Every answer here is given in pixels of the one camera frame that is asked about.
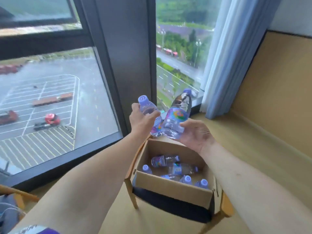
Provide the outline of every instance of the glass window pane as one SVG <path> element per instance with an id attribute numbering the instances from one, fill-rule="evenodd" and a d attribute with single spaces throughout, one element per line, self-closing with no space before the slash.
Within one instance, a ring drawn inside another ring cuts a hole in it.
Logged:
<path id="1" fill-rule="evenodd" d="M 73 0 L 0 0 L 0 37 L 81 28 Z"/>
<path id="2" fill-rule="evenodd" d="M 2 61 L 0 84 L 0 168 L 11 174 L 119 131 L 92 48 Z"/>
<path id="3" fill-rule="evenodd" d="M 221 0 L 156 0 L 158 107 L 167 110 L 184 88 L 203 95 L 201 79 Z"/>

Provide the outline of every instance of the wall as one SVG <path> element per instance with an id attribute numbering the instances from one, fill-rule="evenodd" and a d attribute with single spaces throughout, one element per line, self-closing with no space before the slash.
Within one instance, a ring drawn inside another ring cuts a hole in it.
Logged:
<path id="1" fill-rule="evenodd" d="M 282 0 L 270 30 L 312 36 L 312 0 Z"/>
<path id="2" fill-rule="evenodd" d="M 268 32 L 232 109 L 312 157 L 312 39 Z"/>

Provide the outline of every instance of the plastic water bottle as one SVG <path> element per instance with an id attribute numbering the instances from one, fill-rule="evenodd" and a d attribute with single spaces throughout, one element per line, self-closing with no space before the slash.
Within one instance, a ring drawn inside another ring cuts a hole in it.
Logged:
<path id="1" fill-rule="evenodd" d="M 191 94 L 190 89 L 184 89 L 182 94 L 173 101 L 161 128 L 162 133 L 167 137 L 178 139 L 183 133 L 184 128 L 180 126 L 180 122 L 186 121 L 190 116 L 192 109 Z"/>
<path id="2" fill-rule="evenodd" d="M 198 168 L 196 166 L 191 166 L 186 163 L 173 164 L 173 166 L 169 167 L 169 174 L 174 176 L 189 175 L 197 172 Z"/>
<path id="3" fill-rule="evenodd" d="M 195 186 L 199 188 L 208 189 L 208 181 L 206 179 L 202 179 L 201 181 L 197 181 Z"/>
<path id="4" fill-rule="evenodd" d="M 152 174 L 152 170 L 149 168 L 148 165 L 143 165 L 142 170 L 143 170 L 143 172 L 145 172 L 145 173 Z"/>
<path id="5" fill-rule="evenodd" d="M 152 103 L 151 101 L 149 101 L 149 99 L 147 98 L 146 95 L 140 96 L 138 98 L 138 103 L 140 104 L 140 110 L 143 113 L 143 115 L 145 115 L 147 113 L 151 114 L 155 110 L 159 111 L 157 109 L 157 106 L 154 103 Z M 162 125 L 162 118 L 161 118 L 161 116 L 159 116 L 155 119 L 154 126 L 151 130 L 152 136 L 158 137 L 158 136 L 162 135 L 161 125 Z"/>
<path id="6" fill-rule="evenodd" d="M 162 155 L 158 157 L 153 157 L 152 158 L 152 166 L 154 168 L 158 167 L 168 167 L 170 165 L 173 165 L 176 162 L 179 162 L 179 156 L 170 156 L 170 155 Z"/>
<path id="7" fill-rule="evenodd" d="M 181 183 L 184 183 L 184 184 L 188 184 L 188 185 L 193 185 L 192 184 L 192 179 L 190 176 L 183 176 L 180 180 Z"/>
<path id="8" fill-rule="evenodd" d="M 173 175 L 162 175 L 160 176 L 162 178 L 166 178 L 166 179 L 169 179 L 169 180 L 172 180 L 172 181 L 180 181 L 180 176 L 173 176 Z"/>

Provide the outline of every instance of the lamp post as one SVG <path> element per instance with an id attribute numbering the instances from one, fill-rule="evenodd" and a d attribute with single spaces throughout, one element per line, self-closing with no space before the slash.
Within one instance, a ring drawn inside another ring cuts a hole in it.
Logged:
<path id="1" fill-rule="evenodd" d="M 196 41 L 196 46 L 197 46 L 197 50 L 196 50 L 196 56 L 195 56 L 195 61 L 194 61 L 194 67 L 195 67 L 195 65 L 196 65 L 196 60 L 197 60 L 197 55 L 198 55 L 198 49 L 199 49 L 199 47 L 201 46 L 201 41 L 200 41 L 200 39 L 198 39 L 198 41 Z"/>
<path id="2" fill-rule="evenodd" d="M 161 34 L 162 34 L 162 36 L 164 37 L 164 35 L 166 34 L 166 31 L 165 31 L 165 30 L 162 30 L 162 31 L 161 31 Z"/>

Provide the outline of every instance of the cardboard box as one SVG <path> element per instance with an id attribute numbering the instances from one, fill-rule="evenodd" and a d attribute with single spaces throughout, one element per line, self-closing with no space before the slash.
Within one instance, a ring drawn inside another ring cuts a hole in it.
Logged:
<path id="1" fill-rule="evenodd" d="M 159 177 L 168 174 L 168 167 L 152 167 L 151 158 L 163 154 L 179 155 L 181 163 L 197 166 L 198 173 L 190 175 L 192 182 L 195 184 L 204 178 L 208 181 L 209 190 Z M 142 172 L 144 164 L 151 168 L 153 175 Z M 186 146 L 149 139 L 145 142 L 136 168 L 136 187 L 209 208 L 216 187 L 215 177 L 199 154 Z"/>

